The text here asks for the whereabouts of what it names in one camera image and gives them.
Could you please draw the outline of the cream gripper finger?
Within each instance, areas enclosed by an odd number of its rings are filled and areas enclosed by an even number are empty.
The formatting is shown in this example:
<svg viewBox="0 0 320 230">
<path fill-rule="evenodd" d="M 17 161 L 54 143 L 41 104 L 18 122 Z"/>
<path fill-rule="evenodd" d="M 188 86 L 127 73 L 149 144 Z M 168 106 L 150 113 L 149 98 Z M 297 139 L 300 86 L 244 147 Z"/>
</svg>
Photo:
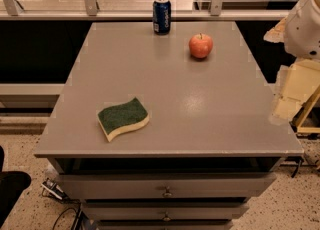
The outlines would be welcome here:
<svg viewBox="0 0 320 230">
<path fill-rule="evenodd" d="M 283 43 L 286 20 L 287 18 L 281 19 L 274 27 L 267 31 L 263 40 L 271 43 Z"/>
<path fill-rule="evenodd" d="M 285 100 L 282 97 L 275 97 L 271 104 L 269 121 L 274 125 L 289 123 L 301 107 L 301 103 L 297 100 Z"/>
</svg>

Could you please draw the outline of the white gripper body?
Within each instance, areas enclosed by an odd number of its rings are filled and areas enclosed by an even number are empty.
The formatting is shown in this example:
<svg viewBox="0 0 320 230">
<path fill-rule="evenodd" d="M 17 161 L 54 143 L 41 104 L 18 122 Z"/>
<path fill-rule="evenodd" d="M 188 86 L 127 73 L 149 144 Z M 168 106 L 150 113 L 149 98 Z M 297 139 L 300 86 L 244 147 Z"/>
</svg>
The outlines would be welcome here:
<svg viewBox="0 0 320 230">
<path fill-rule="evenodd" d="M 320 62 L 298 59 L 287 72 L 280 92 L 280 101 L 287 107 L 298 108 L 306 102 L 320 85 Z"/>
</svg>

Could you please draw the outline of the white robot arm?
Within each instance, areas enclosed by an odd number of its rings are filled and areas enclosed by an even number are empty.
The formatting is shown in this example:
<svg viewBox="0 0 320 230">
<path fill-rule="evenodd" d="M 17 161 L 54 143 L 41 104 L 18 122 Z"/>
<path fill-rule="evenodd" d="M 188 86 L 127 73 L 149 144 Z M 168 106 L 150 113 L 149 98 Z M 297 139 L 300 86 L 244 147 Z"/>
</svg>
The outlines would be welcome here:
<svg viewBox="0 0 320 230">
<path fill-rule="evenodd" d="M 293 119 L 320 85 L 320 0 L 299 0 L 263 39 L 283 43 L 285 52 L 295 57 L 276 78 L 269 121 L 282 125 Z"/>
</svg>

